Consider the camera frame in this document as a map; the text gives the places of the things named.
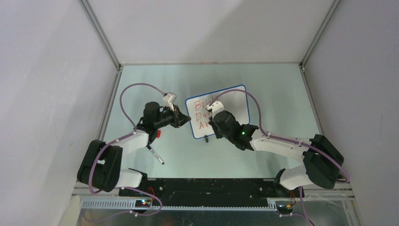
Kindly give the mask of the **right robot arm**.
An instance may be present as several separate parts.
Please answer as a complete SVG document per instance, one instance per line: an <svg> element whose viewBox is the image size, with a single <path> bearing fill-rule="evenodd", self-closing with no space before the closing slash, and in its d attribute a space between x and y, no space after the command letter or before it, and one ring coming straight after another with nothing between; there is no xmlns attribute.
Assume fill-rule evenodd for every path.
<svg viewBox="0 0 399 226"><path fill-rule="evenodd" d="M311 184L333 189L338 182L342 154L323 135L314 138L285 138L263 133L256 125L240 124L232 113L221 111L210 117L216 138L225 138L245 151L264 151L293 159L299 166L281 169L275 177L274 192L285 197L292 190Z"/></svg>

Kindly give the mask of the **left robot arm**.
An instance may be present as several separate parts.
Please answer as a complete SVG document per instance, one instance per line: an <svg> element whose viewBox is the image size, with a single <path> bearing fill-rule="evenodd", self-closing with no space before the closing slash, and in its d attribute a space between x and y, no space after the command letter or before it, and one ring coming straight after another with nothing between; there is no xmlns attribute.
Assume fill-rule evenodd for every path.
<svg viewBox="0 0 399 226"><path fill-rule="evenodd" d="M149 184L142 179L144 174L135 169L123 169L123 158L133 151L149 147L158 137L160 128L179 128L190 120L190 116L183 114L176 105L160 106L157 102L148 102L134 132L109 143L98 139L90 142L77 181L105 192L130 187L137 196L147 194Z"/></svg>

